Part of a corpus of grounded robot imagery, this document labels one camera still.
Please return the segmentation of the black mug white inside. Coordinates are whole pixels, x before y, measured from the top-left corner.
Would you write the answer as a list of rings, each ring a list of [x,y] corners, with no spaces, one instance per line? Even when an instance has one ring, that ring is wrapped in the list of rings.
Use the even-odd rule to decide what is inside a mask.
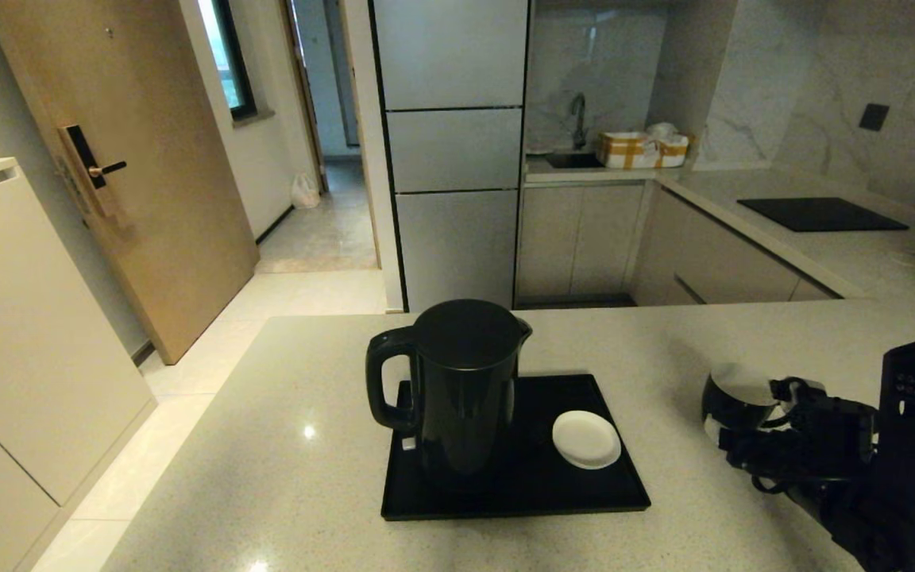
[[[767,373],[741,363],[720,363],[712,367],[702,390],[702,427],[712,439],[722,428],[758,430],[777,406]]]

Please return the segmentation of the black electric kettle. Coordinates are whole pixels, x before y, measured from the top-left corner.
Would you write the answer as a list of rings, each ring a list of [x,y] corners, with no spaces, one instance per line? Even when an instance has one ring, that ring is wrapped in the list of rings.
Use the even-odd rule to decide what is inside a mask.
[[[371,337],[365,383],[382,427],[413,435],[431,484],[455,493],[489,488],[511,449],[519,352],[531,326],[486,300],[436,304],[410,326]],[[409,361],[410,405],[384,398],[384,363]]]

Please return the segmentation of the white round saucer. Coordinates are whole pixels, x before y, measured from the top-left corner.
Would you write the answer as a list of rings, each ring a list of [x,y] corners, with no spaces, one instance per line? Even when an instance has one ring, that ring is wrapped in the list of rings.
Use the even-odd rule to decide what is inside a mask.
[[[624,446],[609,420],[573,410],[556,417],[551,438],[560,456],[580,470],[603,470],[620,460]]]

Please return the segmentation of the black rectangular serving tray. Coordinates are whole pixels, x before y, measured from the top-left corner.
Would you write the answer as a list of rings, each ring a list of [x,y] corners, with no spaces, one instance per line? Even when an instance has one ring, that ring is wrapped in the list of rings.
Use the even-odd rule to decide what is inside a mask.
[[[625,448],[609,466],[582,470],[558,453],[552,427],[564,412],[591,412],[613,421],[596,378],[588,373],[521,377],[524,406],[513,421],[513,450],[489,489],[454,493],[431,484],[406,432],[392,432],[384,499],[386,521],[487,519],[645,511],[645,485]]]

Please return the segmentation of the black induction cooktop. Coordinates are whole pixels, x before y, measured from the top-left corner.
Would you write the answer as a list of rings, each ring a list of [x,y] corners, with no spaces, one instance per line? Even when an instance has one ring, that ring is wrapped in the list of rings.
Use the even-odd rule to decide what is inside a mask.
[[[910,227],[841,198],[738,199],[738,205],[798,233],[902,231]]]

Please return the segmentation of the beige kitchen base cabinets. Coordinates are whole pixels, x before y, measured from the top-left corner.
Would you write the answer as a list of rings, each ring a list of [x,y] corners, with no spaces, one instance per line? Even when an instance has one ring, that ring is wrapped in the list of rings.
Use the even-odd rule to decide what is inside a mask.
[[[518,308],[836,298],[658,184],[530,188],[520,218]]]

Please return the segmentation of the cardboard box with white bag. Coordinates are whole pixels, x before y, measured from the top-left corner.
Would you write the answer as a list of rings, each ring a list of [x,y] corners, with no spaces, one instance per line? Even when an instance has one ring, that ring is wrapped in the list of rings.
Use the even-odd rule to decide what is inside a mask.
[[[674,124],[660,122],[647,127],[647,138],[656,146],[655,168],[680,168],[684,165],[690,139]]]

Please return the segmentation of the cardboard box yellow tape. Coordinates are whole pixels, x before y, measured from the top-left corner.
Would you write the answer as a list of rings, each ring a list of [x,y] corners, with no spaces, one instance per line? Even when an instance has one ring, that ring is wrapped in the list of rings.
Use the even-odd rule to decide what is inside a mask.
[[[599,133],[596,158],[609,169],[651,169],[657,167],[661,153],[647,133]]]

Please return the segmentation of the silver refrigerator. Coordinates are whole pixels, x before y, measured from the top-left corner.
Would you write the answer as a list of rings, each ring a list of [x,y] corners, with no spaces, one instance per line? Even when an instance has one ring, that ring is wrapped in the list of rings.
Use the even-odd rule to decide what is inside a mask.
[[[512,307],[531,0],[369,11],[406,307]]]

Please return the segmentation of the white plastic bag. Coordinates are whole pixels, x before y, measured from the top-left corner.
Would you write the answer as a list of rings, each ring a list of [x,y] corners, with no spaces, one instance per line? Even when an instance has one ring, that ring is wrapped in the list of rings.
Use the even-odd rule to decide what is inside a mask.
[[[298,210],[315,209],[321,203],[320,187],[307,173],[295,174],[291,182],[291,206]]]

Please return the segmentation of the dark framed window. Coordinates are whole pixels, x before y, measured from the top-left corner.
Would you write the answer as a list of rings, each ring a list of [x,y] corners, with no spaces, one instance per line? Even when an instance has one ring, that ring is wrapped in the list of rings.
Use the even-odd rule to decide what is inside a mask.
[[[196,3],[232,119],[244,121],[257,116],[257,101],[239,41],[231,0],[196,0]]]

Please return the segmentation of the light wooden door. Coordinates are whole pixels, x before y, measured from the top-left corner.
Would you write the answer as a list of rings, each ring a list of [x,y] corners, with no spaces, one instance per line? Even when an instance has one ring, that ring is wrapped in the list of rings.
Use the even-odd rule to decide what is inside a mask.
[[[44,143],[160,358],[174,365],[259,253],[179,0],[0,0],[0,43]],[[123,217],[95,213],[58,128],[77,124]]]

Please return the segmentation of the white tall cabinet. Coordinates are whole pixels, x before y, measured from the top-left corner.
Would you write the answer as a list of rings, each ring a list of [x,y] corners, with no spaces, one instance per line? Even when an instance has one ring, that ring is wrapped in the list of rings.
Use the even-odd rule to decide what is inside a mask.
[[[0,158],[0,572],[29,570],[156,408],[14,158]]]

